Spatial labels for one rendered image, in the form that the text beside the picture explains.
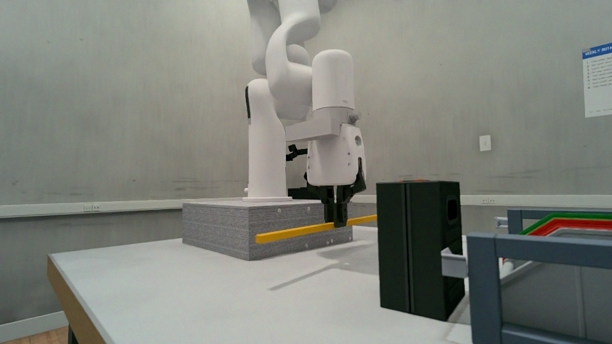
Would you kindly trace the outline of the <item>red open bin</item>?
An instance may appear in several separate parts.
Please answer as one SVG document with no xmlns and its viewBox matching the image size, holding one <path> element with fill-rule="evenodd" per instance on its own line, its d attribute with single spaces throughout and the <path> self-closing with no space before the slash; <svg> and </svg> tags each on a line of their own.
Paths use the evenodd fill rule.
<svg viewBox="0 0 612 344">
<path fill-rule="evenodd" d="M 527 236 L 547 236 L 559 228 L 612 230 L 612 220 L 552 219 Z"/>
</svg>

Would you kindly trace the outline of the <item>yellow long thin bar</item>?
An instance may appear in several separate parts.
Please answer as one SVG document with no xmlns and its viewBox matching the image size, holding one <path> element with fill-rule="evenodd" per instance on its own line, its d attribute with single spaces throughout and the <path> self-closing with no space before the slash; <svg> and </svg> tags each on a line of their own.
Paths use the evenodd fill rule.
<svg viewBox="0 0 612 344">
<path fill-rule="evenodd" d="M 366 222 L 375 221 L 375 220 L 377 220 L 377 215 L 361 216 L 361 218 L 348 219 L 346 222 L 346 226 L 355 225 L 358 223 L 366 223 Z M 321 223 L 318 225 L 311 225 L 311 226 L 295 228 L 295 229 L 288 229 L 285 231 L 258 234 L 255 236 L 255 243 L 266 243 L 266 242 L 276 241 L 276 240 L 285 239 L 285 238 L 293 238 L 296 236 L 302 236 L 305 234 L 327 231 L 330 229 L 335 229 L 334 222 Z"/>
</svg>

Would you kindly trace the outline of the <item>green bin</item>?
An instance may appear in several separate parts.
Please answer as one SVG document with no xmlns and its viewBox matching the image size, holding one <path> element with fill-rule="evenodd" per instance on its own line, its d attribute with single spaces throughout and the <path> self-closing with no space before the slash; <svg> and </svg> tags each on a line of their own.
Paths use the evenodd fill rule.
<svg viewBox="0 0 612 344">
<path fill-rule="evenodd" d="M 552 219 L 582 219 L 582 220 L 612 220 L 612 214 L 575 214 L 575 213 L 551 213 L 530 227 L 524 229 L 517 235 L 528 235 Z"/>
</svg>

